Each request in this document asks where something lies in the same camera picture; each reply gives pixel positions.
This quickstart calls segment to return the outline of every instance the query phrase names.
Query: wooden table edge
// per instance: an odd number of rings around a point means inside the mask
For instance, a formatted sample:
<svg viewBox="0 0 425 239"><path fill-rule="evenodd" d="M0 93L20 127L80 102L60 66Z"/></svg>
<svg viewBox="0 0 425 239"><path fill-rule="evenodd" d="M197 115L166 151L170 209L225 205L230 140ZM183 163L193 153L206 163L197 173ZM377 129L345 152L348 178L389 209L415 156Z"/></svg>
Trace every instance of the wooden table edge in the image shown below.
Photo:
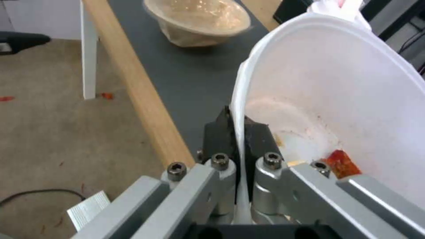
<svg viewBox="0 0 425 239"><path fill-rule="evenodd" d="M108 0L83 0L102 44L127 88L133 106L164 167L195 162L145 69L140 63Z"/></svg>

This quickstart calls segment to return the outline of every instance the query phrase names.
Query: gray table surface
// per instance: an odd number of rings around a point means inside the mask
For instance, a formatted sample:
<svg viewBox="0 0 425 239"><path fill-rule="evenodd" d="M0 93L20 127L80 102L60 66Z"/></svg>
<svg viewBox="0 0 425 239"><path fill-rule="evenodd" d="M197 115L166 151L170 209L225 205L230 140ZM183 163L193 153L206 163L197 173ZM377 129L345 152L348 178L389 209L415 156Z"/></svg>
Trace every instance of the gray table surface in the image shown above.
<svg viewBox="0 0 425 239"><path fill-rule="evenodd" d="M195 155L202 146L204 125L230 103L239 65L267 29L247 9L252 25L249 31L214 47L180 48L161 33L142 0L109 0L109 4Z"/></svg>

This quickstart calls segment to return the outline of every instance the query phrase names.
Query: red debris on floor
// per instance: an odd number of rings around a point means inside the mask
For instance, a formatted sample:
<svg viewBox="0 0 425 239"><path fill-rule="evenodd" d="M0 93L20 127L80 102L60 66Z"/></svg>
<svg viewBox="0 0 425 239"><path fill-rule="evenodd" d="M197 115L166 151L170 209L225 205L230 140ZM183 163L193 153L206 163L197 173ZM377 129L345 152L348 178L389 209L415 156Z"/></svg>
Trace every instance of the red debris on floor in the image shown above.
<svg viewBox="0 0 425 239"><path fill-rule="evenodd" d="M107 100L113 100L113 93L102 93L100 95Z"/></svg>
<svg viewBox="0 0 425 239"><path fill-rule="evenodd" d="M0 101L11 101L14 100L15 97L13 96L0 96Z"/></svg>

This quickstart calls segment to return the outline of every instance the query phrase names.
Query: plastic bowl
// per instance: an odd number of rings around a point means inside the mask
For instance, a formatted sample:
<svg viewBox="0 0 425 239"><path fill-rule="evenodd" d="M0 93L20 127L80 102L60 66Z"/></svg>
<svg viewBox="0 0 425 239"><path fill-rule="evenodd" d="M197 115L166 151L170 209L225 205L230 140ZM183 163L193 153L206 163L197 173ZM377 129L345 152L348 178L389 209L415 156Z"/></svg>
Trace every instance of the plastic bowl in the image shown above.
<svg viewBox="0 0 425 239"><path fill-rule="evenodd" d="M251 25L246 10L233 0L145 0L144 5L180 47L216 45Z"/></svg>

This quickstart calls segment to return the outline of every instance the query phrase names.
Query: red food scrap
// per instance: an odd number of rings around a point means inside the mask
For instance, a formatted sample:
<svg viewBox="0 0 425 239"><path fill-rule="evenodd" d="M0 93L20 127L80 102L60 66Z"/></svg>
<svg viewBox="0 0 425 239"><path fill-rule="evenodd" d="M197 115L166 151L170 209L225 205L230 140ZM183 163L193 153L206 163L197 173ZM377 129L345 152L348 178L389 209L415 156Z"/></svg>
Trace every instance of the red food scrap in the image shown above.
<svg viewBox="0 0 425 239"><path fill-rule="evenodd" d="M13 99L15 99L15 97L13 97L13 96L0 96L0 101L10 101L10 100L13 100Z"/></svg>
<svg viewBox="0 0 425 239"><path fill-rule="evenodd" d="M107 100L113 100L113 93L102 93L101 95Z"/></svg>
<svg viewBox="0 0 425 239"><path fill-rule="evenodd" d="M331 156L323 159L323 161L331 167L338 179L362 173L347 153L342 150L335 150Z"/></svg>

